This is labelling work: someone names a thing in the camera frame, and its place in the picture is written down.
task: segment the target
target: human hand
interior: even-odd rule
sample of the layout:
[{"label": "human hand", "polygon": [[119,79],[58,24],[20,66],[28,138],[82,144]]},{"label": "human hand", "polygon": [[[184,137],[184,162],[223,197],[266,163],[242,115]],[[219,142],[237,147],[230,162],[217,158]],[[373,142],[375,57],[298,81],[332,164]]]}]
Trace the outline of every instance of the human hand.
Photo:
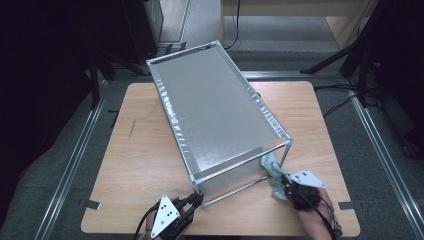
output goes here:
[{"label": "human hand", "polygon": [[[325,189],[318,188],[321,201],[317,206],[317,210],[327,219],[329,223],[333,220],[328,211],[328,207],[333,210],[333,203]],[[311,239],[326,240],[332,239],[327,227],[325,226],[321,216],[313,209],[299,210],[296,214],[302,223],[303,228]]]}]

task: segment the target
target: electrical cord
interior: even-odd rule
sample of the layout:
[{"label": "electrical cord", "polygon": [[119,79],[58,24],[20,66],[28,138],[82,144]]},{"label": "electrical cord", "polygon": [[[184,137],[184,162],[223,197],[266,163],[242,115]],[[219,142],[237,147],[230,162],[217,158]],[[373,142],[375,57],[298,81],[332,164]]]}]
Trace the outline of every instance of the electrical cord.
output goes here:
[{"label": "electrical cord", "polygon": [[150,213],[157,210],[159,208],[160,202],[158,201],[153,207],[151,207],[141,218],[140,223],[137,226],[137,230],[135,231],[133,240],[137,240],[138,235],[140,234],[141,226],[143,225],[144,221],[146,220],[147,216],[149,216]]},{"label": "electrical cord", "polygon": [[321,217],[321,219],[322,219],[322,221],[324,222],[324,225],[325,225],[325,227],[327,228],[327,231],[328,231],[328,233],[330,234],[330,236],[331,236],[331,239],[333,239],[333,240],[336,240],[337,239],[337,236],[336,236],[336,233],[335,233],[335,231],[334,231],[334,229],[333,229],[333,227],[330,225],[330,222],[328,221],[328,219],[321,213],[321,211],[320,210],[318,210],[318,208],[313,204],[313,203],[311,203],[310,201],[309,201],[309,199],[307,198],[307,197],[305,197],[302,193],[300,193],[300,192],[296,192],[296,194],[298,194],[299,196],[301,196],[302,198],[303,198],[303,200],[305,201],[305,202],[307,202],[310,206],[311,206],[311,208]]},{"label": "electrical cord", "polygon": [[336,106],[334,106],[334,107],[332,107],[332,108],[330,108],[324,115],[323,115],[323,117],[326,117],[326,116],[328,116],[330,113],[332,113],[332,112],[334,112],[334,111],[336,111],[337,109],[339,109],[339,108],[341,108],[343,105],[345,105],[346,103],[348,103],[352,98],[355,98],[355,97],[357,97],[357,95],[355,94],[355,95],[352,95],[352,96],[349,96],[343,103],[341,103],[341,104],[339,104],[339,105],[336,105]]},{"label": "electrical cord", "polygon": [[232,48],[234,44],[236,44],[237,40],[239,40],[239,28],[238,28],[239,17],[240,17],[240,0],[238,0],[238,3],[237,3],[237,23],[236,23],[237,35],[236,35],[236,38],[234,39],[234,42],[230,46],[224,48],[225,50]]}]

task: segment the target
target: black wire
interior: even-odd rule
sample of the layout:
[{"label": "black wire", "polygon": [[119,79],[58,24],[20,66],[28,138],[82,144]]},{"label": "black wire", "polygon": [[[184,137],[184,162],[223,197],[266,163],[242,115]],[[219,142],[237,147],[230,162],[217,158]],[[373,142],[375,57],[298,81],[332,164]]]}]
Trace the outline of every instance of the black wire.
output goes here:
[{"label": "black wire", "polygon": [[237,4],[237,23],[236,23],[237,35],[236,35],[236,38],[234,39],[234,42],[229,47],[224,48],[225,50],[232,48],[234,44],[236,44],[237,40],[239,39],[239,36],[238,36],[239,35],[239,28],[238,28],[239,17],[240,17],[240,0],[238,0],[238,4]]},{"label": "black wire", "polygon": [[330,108],[324,115],[323,115],[323,117],[326,117],[326,116],[328,116],[330,113],[332,113],[332,112],[334,112],[334,111],[336,111],[337,109],[339,109],[339,108],[341,108],[343,105],[345,105],[346,103],[348,103],[349,102],[349,100],[351,100],[352,98],[355,98],[355,97],[357,97],[357,95],[353,95],[353,96],[349,96],[343,103],[341,103],[341,104],[339,104],[339,105],[337,105],[337,106],[334,106],[334,107],[332,107],[332,108]]},{"label": "black wire", "polygon": [[299,194],[299,196],[301,196],[302,198],[303,198],[303,200],[305,200],[311,207],[312,207],[312,209],[321,217],[321,219],[322,219],[322,221],[324,222],[324,225],[325,225],[325,227],[327,228],[327,230],[328,230],[328,233],[330,234],[330,236],[331,236],[331,239],[333,239],[333,240],[336,240],[337,239],[337,236],[336,236],[336,234],[334,233],[334,230],[333,230],[333,228],[331,227],[331,225],[330,225],[330,222],[328,221],[328,219],[326,218],[326,217],[324,217],[324,215],[321,213],[321,211],[320,210],[318,210],[318,208],[317,207],[315,207],[315,205],[314,204],[312,204],[305,196],[303,196],[303,194],[302,193],[300,193],[299,191],[296,191],[296,193],[297,194]]},{"label": "black wire", "polygon": [[160,202],[157,202],[153,207],[151,207],[145,214],[144,214],[144,216],[141,218],[141,220],[140,220],[140,223],[138,224],[138,226],[137,226],[137,230],[135,231],[135,234],[134,234],[134,238],[133,238],[133,240],[137,240],[137,237],[138,237],[138,235],[140,234],[140,229],[141,229],[141,226],[143,225],[143,223],[144,223],[144,221],[146,220],[146,218],[147,218],[147,216],[149,216],[149,214],[151,213],[151,212],[153,212],[154,210],[157,210],[158,208],[159,208],[159,204],[160,204]]}]

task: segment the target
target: gray carpet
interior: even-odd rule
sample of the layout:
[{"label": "gray carpet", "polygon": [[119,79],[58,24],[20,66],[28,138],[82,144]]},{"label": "gray carpet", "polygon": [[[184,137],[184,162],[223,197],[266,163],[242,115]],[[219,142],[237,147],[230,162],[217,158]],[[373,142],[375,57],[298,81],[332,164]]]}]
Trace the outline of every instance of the gray carpet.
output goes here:
[{"label": "gray carpet", "polygon": [[[230,51],[229,54],[242,71],[289,71],[312,66],[331,53]],[[340,64],[341,61],[336,62],[327,69],[338,69]],[[108,110],[119,110],[129,84],[151,81],[150,76],[135,76],[122,68],[117,68],[117,71],[116,80],[109,82],[104,106],[50,239],[132,239],[131,235],[85,234],[80,229],[84,208],[79,207],[79,202],[90,197],[116,117],[116,113]],[[314,86],[344,83],[341,78],[305,77],[304,80],[312,82]],[[320,90],[316,94],[323,113],[348,97],[345,90]],[[55,145],[23,174],[9,207],[8,218],[2,226],[0,239],[34,238],[89,115],[90,101],[90,96],[87,96]],[[400,171],[417,201],[422,203],[424,191],[419,187],[419,182],[423,179],[420,172],[424,168],[424,161],[407,159],[384,113],[377,108],[370,110]],[[361,226],[360,235],[353,239],[416,239],[352,103],[329,114],[325,122]]]}]

